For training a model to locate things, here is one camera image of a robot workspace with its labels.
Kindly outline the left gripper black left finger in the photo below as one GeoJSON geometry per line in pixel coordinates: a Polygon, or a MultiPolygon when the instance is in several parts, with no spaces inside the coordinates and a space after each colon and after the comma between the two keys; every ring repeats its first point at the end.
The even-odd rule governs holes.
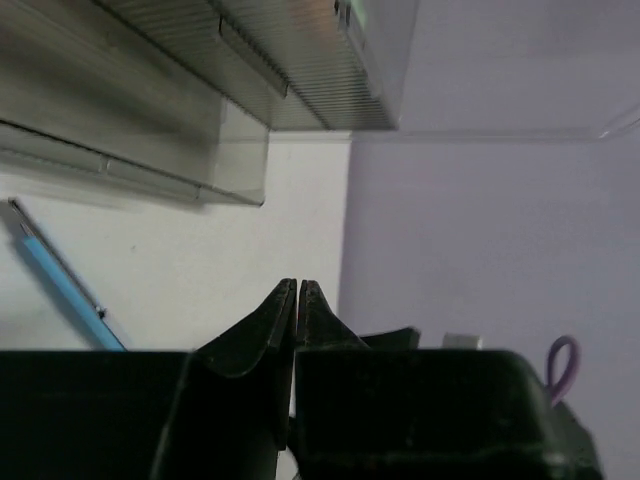
{"type": "Polygon", "coordinates": [[[192,352],[5,351],[5,479],[271,479],[286,446],[297,283],[192,352]]]}

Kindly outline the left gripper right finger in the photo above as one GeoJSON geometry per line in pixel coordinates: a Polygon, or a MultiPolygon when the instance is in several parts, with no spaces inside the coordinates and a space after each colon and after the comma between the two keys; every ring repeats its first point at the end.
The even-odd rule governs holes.
{"type": "Polygon", "coordinates": [[[359,336],[318,283],[299,294],[294,457],[302,479],[601,479],[595,441],[565,397],[581,348],[521,355],[404,328],[359,336]]]}

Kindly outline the blue pen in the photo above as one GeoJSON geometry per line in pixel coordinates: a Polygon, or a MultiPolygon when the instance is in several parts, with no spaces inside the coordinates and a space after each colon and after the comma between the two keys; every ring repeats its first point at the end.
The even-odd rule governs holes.
{"type": "Polygon", "coordinates": [[[1,202],[1,220],[17,253],[75,332],[94,348],[124,351],[126,346],[106,322],[107,309],[18,198],[1,202]]]}

